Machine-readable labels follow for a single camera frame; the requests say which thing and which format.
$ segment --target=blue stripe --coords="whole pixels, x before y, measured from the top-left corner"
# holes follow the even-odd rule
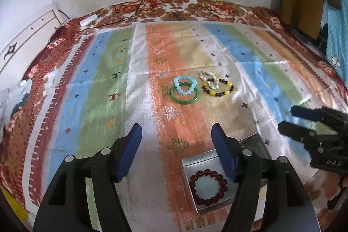
[[[217,24],[204,24],[211,34],[213,34],[230,52],[230,54],[241,64],[246,71],[249,80],[257,88],[259,94],[268,104],[268,107],[273,111],[276,118],[276,122],[288,121],[298,124],[303,127],[307,127],[305,120],[295,116],[286,115],[285,110],[290,111],[293,103],[290,98],[284,94],[279,88],[276,80],[272,75],[264,68],[260,59],[242,43],[240,43],[233,35],[228,33],[221,25]],[[296,153],[300,161],[304,166],[308,165],[310,161],[309,153],[303,148],[303,144],[288,138],[292,150]]]
[[[47,188],[63,159],[78,150],[78,137],[81,130],[82,109],[88,99],[89,88],[93,83],[100,58],[113,32],[98,34],[86,52],[82,63],[77,67],[74,77],[67,86],[60,111],[60,120],[56,125],[55,145],[51,149],[48,178],[45,180]]]

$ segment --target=silver screw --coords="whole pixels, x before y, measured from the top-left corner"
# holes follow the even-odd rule
[[[109,148],[103,148],[103,149],[100,151],[100,153],[101,153],[102,155],[108,155],[109,153],[111,153],[111,149],[109,149]]]
[[[280,156],[278,157],[278,159],[282,164],[286,164],[288,162],[288,159],[284,156]]]
[[[66,158],[65,158],[65,161],[66,162],[72,162],[74,160],[74,156],[73,155],[68,155]]]
[[[246,155],[247,157],[250,157],[253,152],[251,150],[245,149],[242,151],[243,155]]]

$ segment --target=black cable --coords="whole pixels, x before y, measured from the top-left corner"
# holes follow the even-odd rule
[[[65,15],[65,17],[67,17],[67,18],[70,20],[69,16],[66,15],[63,11],[61,11],[61,10],[58,9],[58,12],[63,13],[63,14]]]
[[[104,25],[97,26],[97,27],[90,27],[90,28],[84,29],[84,30],[82,30],[82,31],[86,31],[86,30],[90,30],[90,29],[97,29],[97,28],[101,28],[101,27],[104,27],[104,26],[109,26],[109,25],[117,24],[117,23],[119,23],[119,22],[126,21],[126,20],[128,20],[128,19],[134,17],[134,16],[138,13],[139,8],[144,4],[145,1],[146,1],[146,0],[140,0],[140,4],[139,4],[137,10],[133,13],[133,15],[128,16],[128,17],[126,17],[125,19],[121,19],[121,20],[118,20],[118,21],[116,21],[116,22],[114,22],[114,23],[108,23],[108,24],[104,24]]]

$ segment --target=black and yellow beaded bracelet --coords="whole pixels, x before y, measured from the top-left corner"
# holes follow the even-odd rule
[[[212,90],[208,90],[208,88],[207,88],[208,83],[207,82],[203,82],[202,83],[203,92],[207,93],[208,95],[211,95],[212,97],[222,97],[223,95],[228,95],[228,94],[233,92],[234,86],[233,86],[233,84],[231,82],[226,81],[224,79],[219,79],[219,83],[226,84],[228,87],[230,87],[230,89],[226,90],[224,92],[218,93],[218,92],[215,92],[215,91],[212,91]]]

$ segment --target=light blue beaded bracelet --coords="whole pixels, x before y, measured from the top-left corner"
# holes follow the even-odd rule
[[[179,85],[179,81],[180,80],[188,80],[191,82],[191,87],[187,90],[187,91],[183,91],[182,88]],[[192,93],[194,91],[194,88],[197,86],[197,81],[195,78],[191,77],[191,76],[178,76],[174,78],[174,86],[177,89],[177,92],[181,95],[189,95],[190,93]]]

